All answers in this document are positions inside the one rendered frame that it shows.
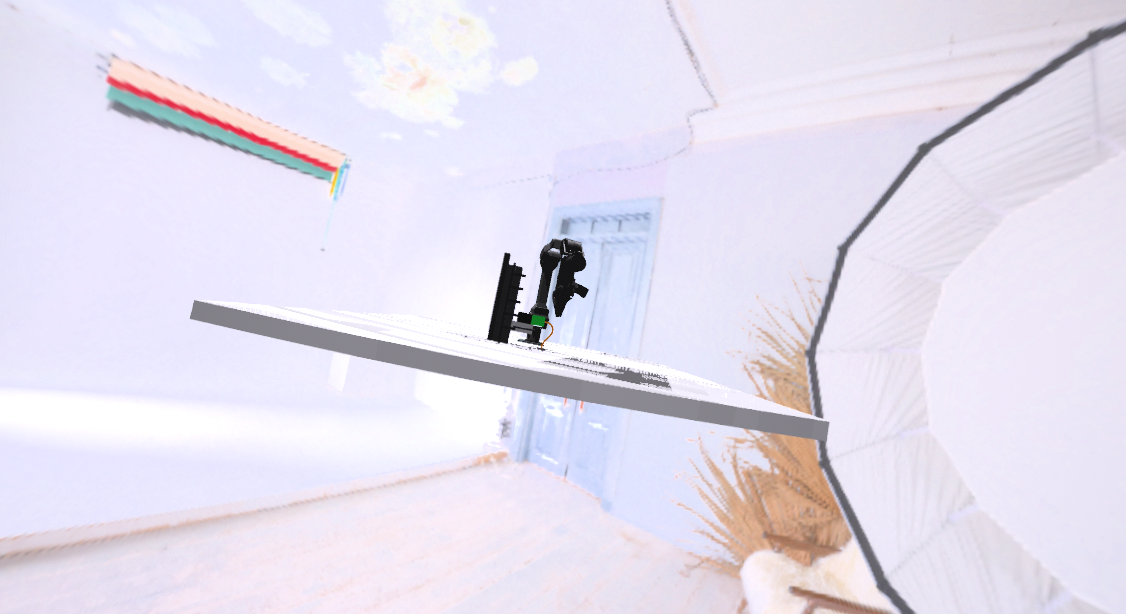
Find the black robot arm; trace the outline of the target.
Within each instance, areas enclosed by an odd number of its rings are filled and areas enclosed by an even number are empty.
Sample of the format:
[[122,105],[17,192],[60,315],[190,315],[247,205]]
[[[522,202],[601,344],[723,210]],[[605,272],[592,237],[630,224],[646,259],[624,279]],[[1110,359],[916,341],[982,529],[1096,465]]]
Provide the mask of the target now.
[[[558,249],[560,253],[556,253],[556,251],[552,251],[551,250],[552,248]],[[562,258],[562,255],[566,256]],[[540,251],[542,273],[540,273],[539,290],[536,303],[531,305],[530,312],[528,314],[537,314],[546,317],[545,321],[549,322],[549,315],[548,315],[549,309],[547,308],[546,304],[549,293],[549,283],[552,278],[552,273],[558,266],[558,262],[560,262],[558,272],[565,272],[573,275],[575,274],[575,272],[584,272],[587,264],[584,256],[586,253],[583,251],[583,246],[581,244],[581,242],[572,239],[564,238],[562,240],[558,240],[554,238],[551,240],[549,244],[544,244]],[[571,290],[574,290],[578,295],[582,296],[582,299],[586,299],[586,295],[589,291],[586,290],[586,286],[578,284],[575,281],[573,281]],[[535,329],[535,331],[531,331],[531,333],[527,333],[525,341],[540,342],[539,341],[540,329],[546,330],[546,328],[547,323],[544,323],[544,327],[533,326],[533,329]]]

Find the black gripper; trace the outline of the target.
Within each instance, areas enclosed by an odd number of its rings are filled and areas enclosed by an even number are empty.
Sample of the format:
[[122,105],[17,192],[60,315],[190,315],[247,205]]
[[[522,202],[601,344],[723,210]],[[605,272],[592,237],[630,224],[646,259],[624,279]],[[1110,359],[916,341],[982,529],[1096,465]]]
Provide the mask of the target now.
[[575,291],[571,290],[572,283],[574,281],[574,275],[565,272],[558,272],[557,283],[555,291],[552,293],[553,305],[555,310],[555,315],[561,317],[568,301],[574,296]]

